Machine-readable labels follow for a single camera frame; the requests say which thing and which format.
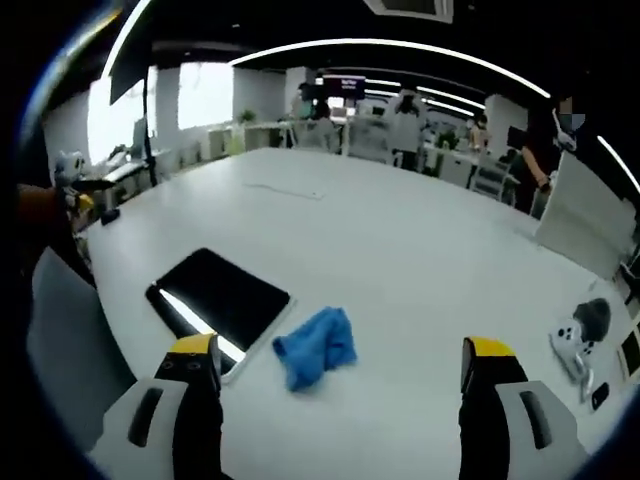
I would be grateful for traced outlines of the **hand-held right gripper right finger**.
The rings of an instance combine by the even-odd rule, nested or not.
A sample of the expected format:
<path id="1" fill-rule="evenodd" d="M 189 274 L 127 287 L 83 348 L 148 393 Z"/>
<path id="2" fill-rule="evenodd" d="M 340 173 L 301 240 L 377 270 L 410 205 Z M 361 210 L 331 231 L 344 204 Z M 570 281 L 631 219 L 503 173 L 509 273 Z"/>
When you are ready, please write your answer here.
<path id="1" fill-rule="evenodd" d="M 462 344 L 461 479 L 571 479 L 589 459 L 577 422 L 506 344 Z"/>

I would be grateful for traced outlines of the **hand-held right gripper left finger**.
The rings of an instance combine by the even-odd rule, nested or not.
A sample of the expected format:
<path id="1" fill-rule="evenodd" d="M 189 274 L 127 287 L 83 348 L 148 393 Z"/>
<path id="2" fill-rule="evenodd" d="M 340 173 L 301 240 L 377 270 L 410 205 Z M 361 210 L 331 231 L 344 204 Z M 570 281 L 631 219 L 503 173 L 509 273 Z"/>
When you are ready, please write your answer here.
<path id="1" fill-rule="evenodd" d="M 92 462 L 107 479 L 221 479 L 218 336 L 177 340 L 105 413 Z"/>

